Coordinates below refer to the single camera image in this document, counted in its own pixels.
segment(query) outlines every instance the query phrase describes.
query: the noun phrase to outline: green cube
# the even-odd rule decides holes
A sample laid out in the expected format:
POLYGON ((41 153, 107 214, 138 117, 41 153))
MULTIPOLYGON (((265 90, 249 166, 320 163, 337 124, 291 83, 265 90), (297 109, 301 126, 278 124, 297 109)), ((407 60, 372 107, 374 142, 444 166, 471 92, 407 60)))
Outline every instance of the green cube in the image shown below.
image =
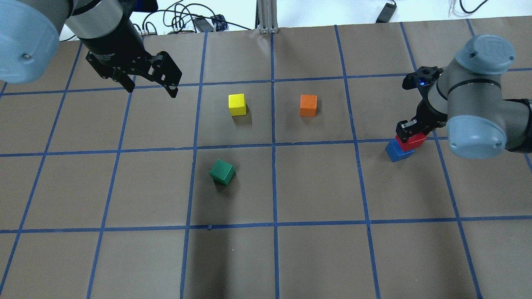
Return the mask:
POLYGON ((235 175, 235 169, 231 164, 218 159, 209 174, 213 180, 227 186, 235 175))

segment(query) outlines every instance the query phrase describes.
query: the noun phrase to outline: yellow cube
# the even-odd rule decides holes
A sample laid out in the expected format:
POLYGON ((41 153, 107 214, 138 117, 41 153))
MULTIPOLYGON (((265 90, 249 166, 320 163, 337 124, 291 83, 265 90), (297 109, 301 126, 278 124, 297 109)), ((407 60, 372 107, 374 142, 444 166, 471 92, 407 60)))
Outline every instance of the yellow cube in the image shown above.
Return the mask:
POLYGON ((231 116, 246 115, 246 99, 244 94, 229 95, 229 112, 231 116))

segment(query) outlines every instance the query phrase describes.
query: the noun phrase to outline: gray robot arm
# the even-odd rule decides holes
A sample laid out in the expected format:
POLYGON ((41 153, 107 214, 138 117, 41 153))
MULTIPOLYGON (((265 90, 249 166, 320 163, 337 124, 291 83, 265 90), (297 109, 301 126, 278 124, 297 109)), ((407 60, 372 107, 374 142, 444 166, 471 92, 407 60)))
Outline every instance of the gray robot arm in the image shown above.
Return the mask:
POLYGON ((0 0, 0 79, 25 83, 42 76, 66 23, 100 77, 132 92, 130 75, 142 76, 175 97, 180 69, 167 52, 152 56, 144 49, 129 14, 118 0, 0 0))
POLYGON ((501 75, 515 59, 513 46, 494 35, 471 38, 445 68, 422 67, 403 81, 423 100, 411 121, 397 124, 397 142, 447 125, 451 151, 470 159, 532 152, 532 101, 502 99, 501 75))

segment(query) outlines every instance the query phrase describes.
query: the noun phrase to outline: light blue joint cap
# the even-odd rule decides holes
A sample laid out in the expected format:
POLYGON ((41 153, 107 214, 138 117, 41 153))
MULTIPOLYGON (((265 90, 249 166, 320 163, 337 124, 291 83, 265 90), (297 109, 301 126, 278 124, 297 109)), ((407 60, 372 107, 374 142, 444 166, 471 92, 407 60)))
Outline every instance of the light blue joint cap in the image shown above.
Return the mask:
POLYGON ((473 115, 459 115, 447 122, 449 148, 468 159, 495 157, 506 146, 506 133, 496 123, 473 115))
POLYGON ((0 0, 0 80, 39 79, 59 48, 52 22, 33 7, 0 0))
POLYGON ((497 35, 472 37, 455 55, 464 68, 483 75, 501 75, 516 58, 516 50, 506 39, 497 35))

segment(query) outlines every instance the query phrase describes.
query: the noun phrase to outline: orange cube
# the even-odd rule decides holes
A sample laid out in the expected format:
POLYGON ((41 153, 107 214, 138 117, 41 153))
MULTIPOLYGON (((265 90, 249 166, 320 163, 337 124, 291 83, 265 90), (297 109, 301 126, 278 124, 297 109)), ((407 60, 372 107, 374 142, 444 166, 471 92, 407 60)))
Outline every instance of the orange cube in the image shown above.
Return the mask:
POLYGON ((314 117, 318 110, 317 95, 301 95, 300 116, 314 117))

